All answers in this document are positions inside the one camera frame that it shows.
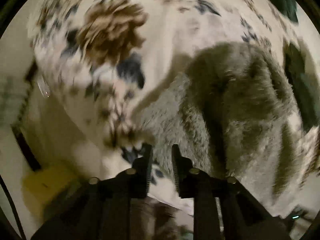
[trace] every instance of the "black cable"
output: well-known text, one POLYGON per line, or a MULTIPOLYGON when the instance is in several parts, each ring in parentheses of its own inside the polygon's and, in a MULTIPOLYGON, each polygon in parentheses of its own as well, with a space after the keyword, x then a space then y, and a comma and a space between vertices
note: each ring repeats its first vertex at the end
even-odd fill
POLYGON ((20 221, 16 206, 14 205, 13 199, 12 199, 10 193, 9 193, 9 190, 8 190, 7 186, 4 183, 4 180, 1 177, 1 174, 0 174, 0 185, 1 185, 1 187, 2 187, 2 189, 4 191, 4 193, 5 193, 8 201, 9 201, 9 204, 10 204, 10 207, 12 209, 12 213, 14 215, 14 219, 16 220, 16 223, 17 223, 21 238, 22 238, 22 240, 27 240, 26 235, 24 234, 24 231, 23 231, 23 227, 21 225, 21 221, 20 221))

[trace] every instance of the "floral bedsheet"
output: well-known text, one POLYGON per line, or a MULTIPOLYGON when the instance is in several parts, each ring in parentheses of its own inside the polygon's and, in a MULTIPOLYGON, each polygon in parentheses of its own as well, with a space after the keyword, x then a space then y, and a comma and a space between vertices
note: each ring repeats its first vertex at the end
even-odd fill
MULTIPOLYGON (((101 149, 102 178, 130 166, 127 153, 148 140, 132 116, 199 50, 248 42, 283 65, 283 44, 297 44, 292 23, 268 0, 46 0, 28 33, 52 92, 101 149)), ((178 199, 156 170, 150 195, 192 213, 192 201, 178 199)))

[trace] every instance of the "screw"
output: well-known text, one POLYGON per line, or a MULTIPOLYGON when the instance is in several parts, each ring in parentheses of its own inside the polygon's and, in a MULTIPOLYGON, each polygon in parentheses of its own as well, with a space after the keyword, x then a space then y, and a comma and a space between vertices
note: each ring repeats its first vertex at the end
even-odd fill
POLYGON ((236 184, 237 179, 235 177, 229 177, 229 178, 227 178, 227 182, 230 184, 236 184))
POLYGON ((99 182, 100 180, 97 177, 92 177, 91 179, 89 179, 89 184, 90 185, 95 185, 99 182))
POLYGON ((134 174, 136 174, 136 169, 134 169, 134 168, 129 168, 129 169, 127 169, 126 171, 125 171, 125 173, 126 174, 128 174, 128 175, 134 175, 134 174))
POLYGON ((199 174, 199 173, 200 173, 200 170, 199 170, 198 168, 191 168, 191 169, 189 170, 189 172, 190 172, 191 174, 196 175, 196 174, 199 174))

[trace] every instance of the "yellow object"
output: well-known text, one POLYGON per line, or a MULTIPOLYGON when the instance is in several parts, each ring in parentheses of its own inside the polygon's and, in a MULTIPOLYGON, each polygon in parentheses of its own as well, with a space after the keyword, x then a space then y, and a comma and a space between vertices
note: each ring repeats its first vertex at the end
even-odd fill
POLYGON ((75 182, 79 185, 78 177, 62 164, 33 172, 22 183, 25 205, 36 218, 44 221, 46 208, 75 182))

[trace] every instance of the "fluffy gray cloth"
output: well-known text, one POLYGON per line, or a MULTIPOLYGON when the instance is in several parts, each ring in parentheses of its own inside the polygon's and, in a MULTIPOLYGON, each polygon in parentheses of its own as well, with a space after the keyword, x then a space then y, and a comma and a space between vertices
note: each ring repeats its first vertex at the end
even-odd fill
POLYGON ((272 215, 292 210, 316 154, 316 132, 303 133, 281 68, 245 43, 201 51, 136 122, 153 135, 155 160, 171 177, 177 143, 195 167, 237 177, 272 215))

